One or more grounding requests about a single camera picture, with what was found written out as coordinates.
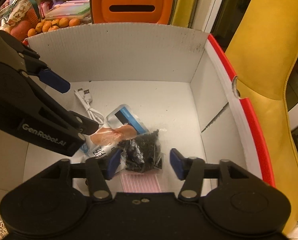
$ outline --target yellow chair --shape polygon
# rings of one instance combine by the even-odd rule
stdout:
[[[197,0],[177,0],[171,25],[188,28]]]
[[[298,57],[298,0],[251,0],[226,55],[250,98],[271,158],[276,188],[291,203],[284,228],[298,221],[298,153],[291,137],[285,91]]]

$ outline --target pink striped packet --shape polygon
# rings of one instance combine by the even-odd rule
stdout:
[[[122,173],[123,191],[126,193],[160,193],[161,188],[156,174]]]

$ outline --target white usb cable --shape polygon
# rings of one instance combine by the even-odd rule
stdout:
[[[83,107],[86,109],[86,112],[90,119],[96,121],[97,123],[99,123],[99,125],[103,125],[107,122],[107,118],[102,113],[90,106],[90,103],[92,102],[92,96],[89,92],[89,89],[83,91],[82,88],[80,88],[78,90],[74,90],[74,94],[79,99]]]

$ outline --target blue label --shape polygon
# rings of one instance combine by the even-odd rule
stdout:
[[[139,134],[146,133],[147,131],[137,122],[137,120],[130,114],[130,112],[125,108],[121,108],[120,112],[128,120],[128,123],[132,125]]]
[[[89,151],[89,147],[86,143],[80,146],[80,149],[84,152],[87,153]]]

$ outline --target orange chair backrest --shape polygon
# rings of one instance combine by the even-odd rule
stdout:
[[[90,0],[92,23],[169,24],[174,0]]]

